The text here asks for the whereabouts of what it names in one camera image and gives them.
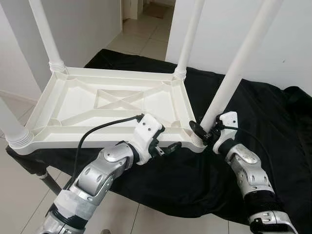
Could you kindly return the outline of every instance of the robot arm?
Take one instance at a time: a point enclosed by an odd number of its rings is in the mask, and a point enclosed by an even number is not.
[[[209,133],[194,122],[190,126],[204,143],[213,145],[213,151],[222,155],[234,171],[248,211],[251,231],[255,234],[298,234],[278,202],[269,177],[261,168],[260,158],[234,140],[236,130],[222,128],[237,128],[236,112],[220,115],[217,125]]]
[[[134,163],[142,165],[159,152],[157,137],[165,128],[146,114],[128,142],[102,149],[68,190],[62,190],[37,234],[82,234],[113,181]]]

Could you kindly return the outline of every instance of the tiled floor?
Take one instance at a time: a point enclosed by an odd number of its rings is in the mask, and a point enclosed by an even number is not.
[[[108,48],[127,54],[164,60],[173,10],[164,19],[142,16],[128,20],[124,33]],[[32,112],[31,104],[4,98],[22,124]],[[0,132],[0,227],[1,233],[33,234],[43,221],[55,195],[36,178],[28,174],[5,152],[7,143]],[[64,185],[69,176],[55,168],[50,174]],[[186,219],[165,215],[125,197],[109,192],[87,224],[86,234],[100,234],[110,229],[112,234],[250,234],[249,227],[228,222],[213,214]]]
[[[123,32],[107,49],[164,61],[173,12],[173,9],[169,9],[163,19],[142,15],[138,20],[126,20]]]

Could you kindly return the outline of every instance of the white pipe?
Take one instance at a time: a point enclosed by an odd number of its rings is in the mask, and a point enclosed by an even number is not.
[[[186,67],[187,67],[190,54],[192,51],[192,47],[193,47],[199,19],[200,19],[200,15],[201,15],[204,3],[205,3],[205,0],[196,0],[194,4],[193,12],[191,15],[191,20],[190,20],[189,27],[186,32],[179,62],[174,72],[175,78],[179,78],[182,80],[185,80],[186,78]]]
[[[33,134],[20,124],[2,98],[0,98],[0,129],[13,149],[23,147],[33,139]]]
[[[221,83],[215,97],[210,104],[201,126],[208,132],[213,127],[215,118],[221,114],[231,100],[242,77],[241,72],[250,56],[260,46],[270,25],[272,24],[283,0],[264,0],[257,17],[255,18],[250,31],[243,44],[239,48],[230,68]]]
[[[29,4],[33,11],[43,41],[43,45],[49,57],[50,70],[52,72],[64,72],[65,65],[63,60],[59,56],[59,52],[53,39],[41,0],[29,0]]]

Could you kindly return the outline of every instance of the black cable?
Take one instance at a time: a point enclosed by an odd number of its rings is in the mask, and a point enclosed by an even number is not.
[[[229,126],[222,126],[222,128],[225,128],[225,129],[232,129],[232,130],[237,130],[237,131],[241,131],[241,132],[244,132],[246,134],[248,134],[249,136],[251,136],[253,139],[255,139],[259,145],[261,146],[262,150],[264,151],[266,157],[267,157],[267,160],[269,162],[269,167],[270,167],[270,171],[271,171],[271,175],[272,175],[272,178],[271,179],[271,182],[272,182],[272,186],[274,188],[274,191],[275,193],[277,194],[277,191],[276,191],[276,183],[275,183],[275,179],[274,179],[274,173],[273,173],[273,163],[271,161],[271,158],[270,158],[270,155],[269,155],[269,152],[267,151],[267,149],[265,148],[265,146],[262,144],[262,142],[256,137],[254,136],[251,132],[248,132],[247,130],[245,129],[242,129],[242,128],[236,128],[236,127],[229,127]]]
[[[108,126],[111,126],[111,125],[114,125],[114,124],[117,124],[117,123],[123,123],[123,122],[127,122],[127,121],[131,121],[133,119],[136,119],[136,120],[139,120],[141,121],[141,119],[143,118],[143,114],[141,115],[138,115],[138,116],[133,116],[133,117],[130,117],[130,118],[124,118],[124,119],[120,119],[120,120],[115,120],[115,121],[112,121],[112,122],[109,122],[109,123],[104,123],[98,127],[95,127],[91,130],[89,130],[88,132],[86,132],[82,138],[80,139],[79,141],[79,144],[78,144],[78,147],[77,147],[77,150],[76,150],[76,155],[75,155],[75,163],[74,163],[74,172],[73,172],[73,175],[72,175],[72,178],[71,178],[71,182],[69,183],[69,185],[67,186],[67,188],[69,188],[70,186],[72,186],[75,182],[75,179],[76,179],[76,176],[77,176],[77,169],[78,169],[78,156],[79,156],[79,153],[80,153],[80,150],[81,150],[81,147],[82,147],[82,144],[84,142],[84,140],[87,138],[87,136],[89,136],[89,134],[91,134],[92,132],[95,132],[96,130],[99,130],[101,128],[105,128],[105,127],[108,127]]]

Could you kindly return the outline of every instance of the black cloth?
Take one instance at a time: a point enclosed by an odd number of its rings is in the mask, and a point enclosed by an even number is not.
[[[101,50],[87,68],[173,73],[176,65],[140,56]],[[203,118],[224,75],[187,69],[185,87],[197,122]],[[236,111],[239,127],[257,136],[268,150],[273,169],[260,145],[238,132],[236,140],[254,151],[270,178],[283,208],[301,234],[312,233],[312,98],[297,87],[285,91],[272,85],[242,80],[226,111]],[[75,149],[41,149],[9,155],[30,173],[48,165],[71,174]],[[83,149],[82,169],[100,149]],[[116,179],[112,191],[168,215],[199,217],[213,213],[247,224],[236,178],[210,148],[195,154],[180,149],[164,158],[134,165]]]

